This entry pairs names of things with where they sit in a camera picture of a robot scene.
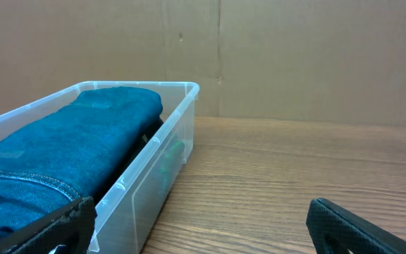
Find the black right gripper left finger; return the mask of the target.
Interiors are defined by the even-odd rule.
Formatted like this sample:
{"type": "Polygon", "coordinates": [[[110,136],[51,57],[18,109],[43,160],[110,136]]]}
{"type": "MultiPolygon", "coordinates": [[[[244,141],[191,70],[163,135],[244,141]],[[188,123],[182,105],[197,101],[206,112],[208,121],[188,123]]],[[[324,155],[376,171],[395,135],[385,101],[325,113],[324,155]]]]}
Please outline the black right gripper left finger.
{"type": "Polygon", "coordinates": [[[85,254],[96,217],[93,198],[78,198],[0,238],[0,254],[85,254]]]}

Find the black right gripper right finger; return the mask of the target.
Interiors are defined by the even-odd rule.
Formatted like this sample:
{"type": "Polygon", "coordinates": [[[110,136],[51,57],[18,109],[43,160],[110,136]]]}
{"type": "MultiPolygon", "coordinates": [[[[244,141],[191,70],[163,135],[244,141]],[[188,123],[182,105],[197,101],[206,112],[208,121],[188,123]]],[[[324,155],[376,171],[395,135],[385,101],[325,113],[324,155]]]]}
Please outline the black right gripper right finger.
{"type": "Polygon", "coordinates": [[[406,241],[325,198],[310,202],[306,225],[317,254],[406,254],[406,241]]]}

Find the blue jeans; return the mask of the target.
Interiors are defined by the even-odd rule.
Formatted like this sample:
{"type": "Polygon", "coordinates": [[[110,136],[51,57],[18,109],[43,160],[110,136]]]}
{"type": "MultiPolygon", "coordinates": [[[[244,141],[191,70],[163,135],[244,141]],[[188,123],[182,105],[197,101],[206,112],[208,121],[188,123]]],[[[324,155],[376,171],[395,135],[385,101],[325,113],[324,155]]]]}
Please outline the blue jeans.
{"type": "Polygon", "coordinates": [[[98,193],[162,110],[151,90],[88,90],[1,140],[0,238],[98,193]]]}

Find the shiny blue green garment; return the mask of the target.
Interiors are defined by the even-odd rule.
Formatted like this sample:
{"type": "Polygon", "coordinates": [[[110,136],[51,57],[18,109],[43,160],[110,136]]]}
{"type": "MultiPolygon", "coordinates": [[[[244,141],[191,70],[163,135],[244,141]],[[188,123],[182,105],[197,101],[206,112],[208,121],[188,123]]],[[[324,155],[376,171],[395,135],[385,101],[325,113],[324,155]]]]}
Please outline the shiny blue green garment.
{"type": "Polygon", "coordinates": [[[159,197],[165,198],[170,191],[173,182],[183,164],[183,151],[185,143],[177,137],[173,137],[167,146],[159,167],[159,197]]]}

